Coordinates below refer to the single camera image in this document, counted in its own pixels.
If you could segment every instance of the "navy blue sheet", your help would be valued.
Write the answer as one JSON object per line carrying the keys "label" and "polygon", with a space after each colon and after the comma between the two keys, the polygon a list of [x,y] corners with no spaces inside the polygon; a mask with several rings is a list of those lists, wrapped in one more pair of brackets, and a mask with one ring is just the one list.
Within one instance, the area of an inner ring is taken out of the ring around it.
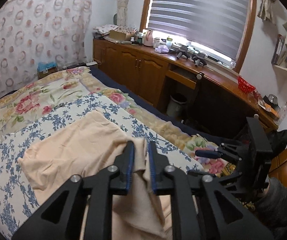
{"label": "navy blue sheet", "polygon": [[222,142],[223,143],[231,143],[231,144],[240,144],[240,142],[238,142],[238,141],[230,140],[230,139],[226,139],[226,138],[221,138],[218,136],[213,136],[213,135],[210,135],[210,134],[207,134],[204,132],[197,131],[197,130],[195,130],[195,129],[193,129],[193,128],[185,125],[185,124],[182,124],[181,122],[178,122],[176,119],[160,113],[156,108],[154,108],[153,106],[149,105],[147,102],[142,100],[139,96],[137,96],[136,94],[131,92],[127,87],[122,86],[122,85],[118,84],[117,82],[115,82],[114,80],[112,80],[109,76],[107,76],[100,69],[98,69],[96,67],[92,67],[92,66],[90,66],[89,69],[90,69],[90,73],[95,78],[99,79],[104,85],[111,87],[111,88],[120,89],[122,92],[129,94],[129,96],[131,98],[133,98],[139,106],[141,106],[142,108],[146,109],[150,113],[154,114],[155,116],[159,117],[160,119],[162,119],[166,122],[168,122],[168,121],[172,122],[174,126],[179,127],[181,129],[181,131],[187,133],[188,135],[200,134],[202,137],[204,137],[208,141],[214,142],[217,145],[220,145]]}

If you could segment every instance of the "hanging cloth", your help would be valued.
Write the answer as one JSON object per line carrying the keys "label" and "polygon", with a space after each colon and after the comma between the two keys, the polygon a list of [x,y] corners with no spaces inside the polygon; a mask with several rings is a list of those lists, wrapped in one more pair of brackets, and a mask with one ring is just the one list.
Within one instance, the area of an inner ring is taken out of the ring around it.
{"label": "hanging cloth", "polygon": [[270,21],[273,24],[276,24],[272,11],[272,3],[275,2],[276,0],[261,0],[258,17],[261,18],[263,21]]}

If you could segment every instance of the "metal screw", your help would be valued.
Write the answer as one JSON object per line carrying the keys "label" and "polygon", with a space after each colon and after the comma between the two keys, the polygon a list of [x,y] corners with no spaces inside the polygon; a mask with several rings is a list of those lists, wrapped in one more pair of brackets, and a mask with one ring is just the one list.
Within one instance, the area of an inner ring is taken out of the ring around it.
{"label": "metal screw", "polygon": [[212,176],[211,175],[204,175],[204,176],[202,176],[202,180],[204,182],[211,182],[212,181]]}
{"label": "metal screw", "polygon": [[81,177],[80,177],[79,175],[72,175],[72,176],[70,177],[70,180],[71,180],[72,182],[78,182],[80,179],[81,179]]}
{"label": "metal screw", "polygon": [[176,168],[172,165],[168,165],[165,167],[166,172],[173,172]]}
{"label": "metal screw", "polygon": [[108,171],[110,172],[115,172],[118,170],[118,167],[116,165],[111,165],[108,167]]}

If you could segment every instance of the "cardboard box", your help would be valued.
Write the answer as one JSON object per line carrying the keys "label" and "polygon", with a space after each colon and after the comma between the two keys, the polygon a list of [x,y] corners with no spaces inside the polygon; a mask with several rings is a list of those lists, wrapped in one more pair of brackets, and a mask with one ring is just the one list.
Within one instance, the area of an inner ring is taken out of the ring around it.
{"label": "cardboard box", "polygon": [[135,35],[132,33],[121,33],[116,31],[110,31],[109,38],[114,39],[116,41],[130,41],[131,37]]}
{"label": "cardboard box", "polygon": [[42,79],[52,73],[58,72],[58,68],[57,67],[53,67],[53,68],[49,68],[45,71],[41,71],[41,72],[37,72],[38,73],[38,79]]}

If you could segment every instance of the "wooden desk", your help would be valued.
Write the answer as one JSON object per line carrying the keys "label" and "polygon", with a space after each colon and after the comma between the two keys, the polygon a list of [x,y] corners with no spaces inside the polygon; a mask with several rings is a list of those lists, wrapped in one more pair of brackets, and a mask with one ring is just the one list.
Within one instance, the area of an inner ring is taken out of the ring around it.
{"label": "wooden desk", "polygon": [[[196,81],[193,77],[203,72],[204,78],[240,99],[257,113],[264,129],[276,130],[278,128],[273,119],[258,106],[254,98],[248,99],[247,94],[238,88],[237,83],[207,67],[196,67],[193,62],[183,58],[178,60],[174,54],[160,54],[146,46],[121,45],[105,40],[94,40],[93,57],[102,71],[151,102],[159,110],[164,110],[165,103],[169,101],[166,90],[170,87],[173,89],[173,84],[166,84],[168,78],[194,89]],[[176,69],[181,69],[188,75],[183,75]]]}

